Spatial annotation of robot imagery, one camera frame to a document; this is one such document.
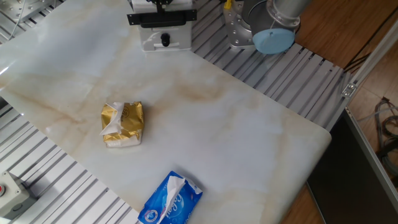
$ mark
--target wooden floor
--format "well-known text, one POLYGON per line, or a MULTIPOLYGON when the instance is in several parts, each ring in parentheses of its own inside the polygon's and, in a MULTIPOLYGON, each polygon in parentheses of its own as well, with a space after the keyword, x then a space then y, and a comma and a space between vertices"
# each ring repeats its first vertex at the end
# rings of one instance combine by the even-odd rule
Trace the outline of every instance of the wooden floor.
POLYGON ((301 189, 280 224, 324 224, 317 205, 306 185, 301 189))
POLYGON ((313 0, 296 42, 344 68, 397 7, 397 0, 313 0))

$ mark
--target marble table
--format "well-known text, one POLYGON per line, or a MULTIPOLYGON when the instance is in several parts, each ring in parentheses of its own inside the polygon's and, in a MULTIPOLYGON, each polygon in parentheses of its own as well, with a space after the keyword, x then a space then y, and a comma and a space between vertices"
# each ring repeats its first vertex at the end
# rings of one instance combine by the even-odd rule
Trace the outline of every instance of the marble table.
POLYGON ((0 47, 0 96, 139 211, 174 170, 189 223, 277 223, 330 134, 191 51, 145 54, 125 0, 69 0, 0 47), (142 101, 140 146, 108 149, 107 102, 142 101))

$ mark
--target red button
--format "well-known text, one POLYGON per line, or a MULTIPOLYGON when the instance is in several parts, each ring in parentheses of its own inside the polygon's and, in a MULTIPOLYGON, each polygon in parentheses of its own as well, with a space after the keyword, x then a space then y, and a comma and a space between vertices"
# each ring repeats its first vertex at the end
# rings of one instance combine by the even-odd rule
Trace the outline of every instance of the red button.
POLYGON ((0 197, 1 197, 2 195, 4 195, 4 192, 5 192, 5 191, 6 191, 5 186, 0 185, 0 197))

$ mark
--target black knob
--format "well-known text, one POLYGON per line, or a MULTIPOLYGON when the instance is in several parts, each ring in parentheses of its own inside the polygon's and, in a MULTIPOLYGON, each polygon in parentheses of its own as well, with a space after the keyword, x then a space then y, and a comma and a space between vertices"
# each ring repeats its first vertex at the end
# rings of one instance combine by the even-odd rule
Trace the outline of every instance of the black knob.
POLYGON ((168 47, 170 45, 170 35, 169 34, 162 34, 160 36, 160 38, 162 39, 162 45, 164 47, 168 47))

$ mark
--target blue and white package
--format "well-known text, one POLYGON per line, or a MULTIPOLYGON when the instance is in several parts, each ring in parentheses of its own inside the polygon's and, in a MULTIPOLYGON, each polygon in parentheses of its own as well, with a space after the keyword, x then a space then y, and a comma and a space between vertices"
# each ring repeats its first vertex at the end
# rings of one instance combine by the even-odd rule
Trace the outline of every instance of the blue and white package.
POLYGON ((171 171, 145 203, 138 220, 143 224, 185 224, 203 192, 171 171))

